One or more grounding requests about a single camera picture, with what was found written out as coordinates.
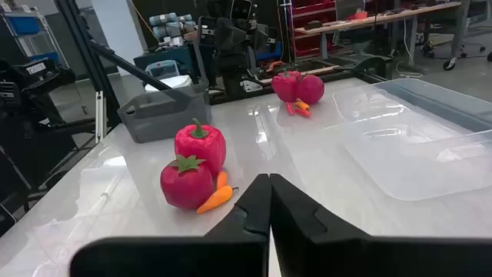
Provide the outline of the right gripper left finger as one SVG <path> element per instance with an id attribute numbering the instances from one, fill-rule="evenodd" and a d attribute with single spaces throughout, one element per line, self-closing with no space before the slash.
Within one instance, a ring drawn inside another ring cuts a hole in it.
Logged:
<path id="1" fill-rule="evenodd" d="M 203 236 L 115 237 L 91 242 L 72 276 L 266 276 L 271 183 L 258 175 L 233 209 Z"/>

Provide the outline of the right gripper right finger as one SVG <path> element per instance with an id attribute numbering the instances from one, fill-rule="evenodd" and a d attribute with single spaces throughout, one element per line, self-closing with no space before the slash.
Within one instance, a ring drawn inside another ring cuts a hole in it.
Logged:
<path id="1" fill-rule="evenodd" d="M 489 276 L 489 239 L 369 235 L 279 174 L 271 228 L 284 276 Z"/>

